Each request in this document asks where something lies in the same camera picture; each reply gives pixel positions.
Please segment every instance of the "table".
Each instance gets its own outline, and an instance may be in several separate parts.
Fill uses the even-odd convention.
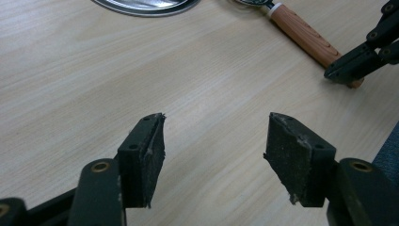
[[[286,0],[342,54],[365,41],[385,1]],[[290,115],[372,161],[399,120],[399,67],[359,89],[324,69],[261,12],[203,0],[167,18],[91,1],[9,1],[0,13],[0,197],[28,208],[113,157],[139,119],[167,116],[167,157],[152,209],[129,225],[327,225],[292,206],[263,159],[268,115]]]

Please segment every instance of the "wooden handle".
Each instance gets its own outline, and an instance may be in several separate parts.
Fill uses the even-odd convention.
[[[332,62],[342,56],[317,31],[283,4],[276,4],[268,11],[268,16],[324,68],[327,68]],[[348,84],[348,87],[358,88],[361,83],[362,80],[355,81]]]

